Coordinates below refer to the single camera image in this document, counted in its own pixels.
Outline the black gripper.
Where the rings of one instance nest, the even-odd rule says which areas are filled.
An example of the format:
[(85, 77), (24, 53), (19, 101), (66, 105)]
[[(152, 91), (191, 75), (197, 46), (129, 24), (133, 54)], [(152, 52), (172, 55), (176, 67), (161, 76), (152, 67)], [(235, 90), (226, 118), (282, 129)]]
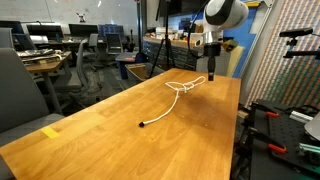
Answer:
[(214, 72), (216, 66), (216, 57), (220, 55), (220, 44), (206, 44), (204, 46), (204, 55), (208, 57), (208, 81), (214, 80)]

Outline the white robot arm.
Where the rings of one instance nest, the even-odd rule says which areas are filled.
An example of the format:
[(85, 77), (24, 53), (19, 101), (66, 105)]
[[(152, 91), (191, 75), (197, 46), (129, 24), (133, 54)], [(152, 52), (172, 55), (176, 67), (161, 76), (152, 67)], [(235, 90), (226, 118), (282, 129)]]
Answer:
[(216, 57), (220, 55), (223, 31), (242, 25), (248, 18), (249, 8), (241, 0), (209, 0), (203, 11), (202, 38), (195, 43), (204, 48), (208, 58), (208, 80), (214, 80)]

